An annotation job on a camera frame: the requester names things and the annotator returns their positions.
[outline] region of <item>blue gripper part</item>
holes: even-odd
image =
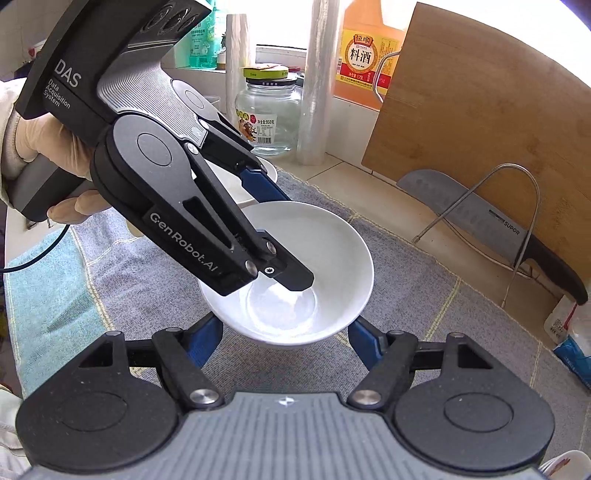
[[[378,338],[361,321],[355,320],[348,328],[349,343],[368,370],[382,359]]]
[[[215,316],[191,335],[187,353],[199,368],[202,368],[222,341],[223,323]]]
[[[291,200],[262,170],[250,170],[245,168],[240,172],[242,188],[258,203]]]

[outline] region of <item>bottle label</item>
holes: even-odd
[[[189,55],[193,57],[208,55],[210,53],[209,50],[212,48],[213,40],[214,25],[210,18],[207,17],[191,30],[191,51]]]
[[[276,115],[259,115],[236,109],[238,130],[251,142],[271,145],[275,142]]]
[[[388,53],[398,51],[401,42],[354,30],[343,30],[342,38],[337,81],[371,90],[380,59]],[[397,57],[389,59],[379,75],[378,91],[382,95],[388,91],[396,60]]]

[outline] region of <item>kitchen knife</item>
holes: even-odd
[[[414,170],[396,185],[412,197],[441,214],[468,190],[464,185],[437,170]],[[469,195],[446,219],[479,242],[506,258],[515,266],[525,241],[527,228],[511,220],[476,193]],[[560,257],[531,235],[523,260],[534,260],[546,276],[571,294],[579,305],[587,302],[583,281]]]

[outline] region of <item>gray gripper base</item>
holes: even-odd
[[[408,453],[383,418],[335,393],[237,393],[190,413],[164,448],[121,471],[76,476],[35,467],[22,480],[451,480]],[[540,480],[531,468],[506,480]]]

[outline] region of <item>metal handle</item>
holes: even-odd
[[[507,285],[507,290],[505,292],[505,297],[503,298],[503,302],[501,303],[502,309],[505,308],[505,303],[507,302],[507,297],[509,296],[509,289],[511,288],[511,284],[513,283],[513,280],[514,280],[515,275],[517,273],[517,269],[519,268],[519,265],[521,265],[521,261],[523,260],[523,256],[525,254],[525,249],[527,248],[527,244],[530,242],[531,233],[534,231],[535,222],[538,219],[538,211],[540,209],[540,203],[541,203],[540,187],[538,186],[538,182],[535,180],[534,176],[530,173],[529,170],[527,170],[527,168],[522,167],[521,165],[518,165],[516,163],[503,163],[501,165],[496,166],[487,175],[482,177],[482,179],[478,183],[476,183],[470,190],[468,190],[466,193],[464,193],[464,195],[459,197],[455,202],[453,202],[449,207],[447,207],[447,209],[441,215],[439,215],[435,220],[433,220],[431,223],[429,223],[429,225],[427,225],[425,227],[425,229],[420,234],[418,234],[415,238],[413,238],[413,243],[416,244],[423,237],[423,235],[425,235],[425,233],[427,233],[431,228],[433,228],[441,220],[443,220],[449,212],[451,212],[454,208],[456,208],[458,205],[460,205],[468,197],[468,195],[472,194],[480,185],[482,185],[488,178],[490,178],[491,175],[493,175],[494,173],[496,173],[499,170],[502,170],[503,168],[515,168],[516,170],[520,170],[523,173],[525,173],[530,178],[531,182],[534,184],[535,194],[536,194],[537,198],[536,198],[536,203],[535,203],[534,216],[531,218],[530,228],[529,228],[529,230],[527,230],[527,235],[525,236],[525,241],[523,242],[521,250],[519,251],[519,257],[517,258],[517,263],[515,263],[515,266],[513,267],[513,272],[511,273],[511,279],[509,280],[509,284]]]
[[[375,96],[378,97],[378,100],[380,101],[380,103],[384,102],[384,99],[382,98],[382,95],[380,95],[380,93],[378,92],[378,80],[379,80],[379,74],[382,73],[382,70],[384,69],[384,66],[386,65],[386,62],[394,57],[397,57],[398,55],[400,55],[400,51],[395,51],[392,53],[388,53],[387,55],[384,55],[382,57],[382,60],[379,61],[378,63],[378,68],[375,70],[375,77],[374,77],[374,82],[372,84],[372,89],[375,93]]]

